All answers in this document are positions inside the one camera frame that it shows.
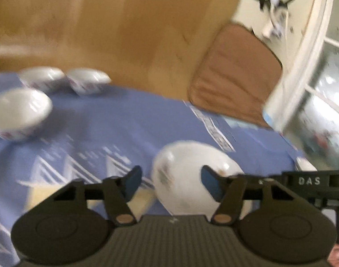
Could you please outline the frosted floral glass door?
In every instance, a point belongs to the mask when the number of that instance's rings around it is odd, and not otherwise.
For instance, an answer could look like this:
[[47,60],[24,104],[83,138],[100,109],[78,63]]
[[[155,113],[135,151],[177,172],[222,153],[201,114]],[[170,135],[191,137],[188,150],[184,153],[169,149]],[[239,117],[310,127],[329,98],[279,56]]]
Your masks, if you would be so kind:
[[339,26],[330,26],[313,79],[284,135],[318,169],[339,169]]

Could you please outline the white floral bowl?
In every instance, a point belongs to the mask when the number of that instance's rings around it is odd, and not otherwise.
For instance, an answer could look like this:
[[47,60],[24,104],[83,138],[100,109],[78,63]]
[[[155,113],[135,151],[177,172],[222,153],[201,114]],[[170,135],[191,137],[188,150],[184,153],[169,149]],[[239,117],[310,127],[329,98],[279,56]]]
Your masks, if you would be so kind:
[[90,68],[75,68],[66,72],[70,87],[78,95],[97,95],[112,82],[103,71]]
[[33,136],[52,110],[52,100],[40,90],[20,87],[0,93],[0,138],[20,141]]
[[59,68],[37,66],[18,71],[18,78],[28,88],[52,93],[58,90],[65,82],[66,75]]

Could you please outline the white power strip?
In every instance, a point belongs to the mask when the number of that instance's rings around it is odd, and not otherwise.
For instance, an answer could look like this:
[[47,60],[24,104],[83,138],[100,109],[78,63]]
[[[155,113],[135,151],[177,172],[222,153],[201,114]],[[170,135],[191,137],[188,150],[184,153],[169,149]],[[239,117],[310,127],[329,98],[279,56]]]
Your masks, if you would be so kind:
[[264,7],[269,10],[270,21],[264,26],[262,35],[265,39],[271,39],[271,36],[281,38],[284,34],[283,20],[287,20],[288,4],[294,0],[257,0],[259,2],[259,8],[261,11]]

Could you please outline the blue printed tablecloth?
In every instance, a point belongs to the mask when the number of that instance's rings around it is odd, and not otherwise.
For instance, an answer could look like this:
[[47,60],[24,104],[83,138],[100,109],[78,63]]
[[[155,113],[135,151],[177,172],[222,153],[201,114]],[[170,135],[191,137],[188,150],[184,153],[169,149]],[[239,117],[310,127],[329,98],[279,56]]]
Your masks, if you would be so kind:
[[143,169],[152,190],[152,162],[167,144],[193,140],[225,152],[248,174],[292,171],[302,153],[279,133],[219,115],[190,103],[108,86],[99,96],[65,87],[51,94],[53,111],[38,136],[21,142],[0,138],[0,266],[18,257],[10,231],[15,221],[69,181],[97,183]]

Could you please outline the brown seat cushion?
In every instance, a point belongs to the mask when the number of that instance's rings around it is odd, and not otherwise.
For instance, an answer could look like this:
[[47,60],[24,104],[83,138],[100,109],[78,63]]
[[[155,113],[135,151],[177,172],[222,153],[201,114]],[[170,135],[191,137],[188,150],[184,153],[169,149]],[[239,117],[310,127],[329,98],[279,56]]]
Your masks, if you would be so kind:
[[228,23],[193,74],[188,98],[203,110],[267,128],[263,107],[282,72],[280,59],[254,32]]

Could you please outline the white floral deep plate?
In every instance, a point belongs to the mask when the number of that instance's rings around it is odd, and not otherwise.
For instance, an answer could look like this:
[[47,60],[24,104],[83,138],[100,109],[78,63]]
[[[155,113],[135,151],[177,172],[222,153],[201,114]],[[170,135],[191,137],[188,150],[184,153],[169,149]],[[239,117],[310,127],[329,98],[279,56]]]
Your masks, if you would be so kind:
[[196,141],[166,145],[153,160],[151,179],[158,200],[171,215],[204,214],[211,218],[219,206],[201,182],[201,169],[210,166],[222,177],[243,174],[221,150]]

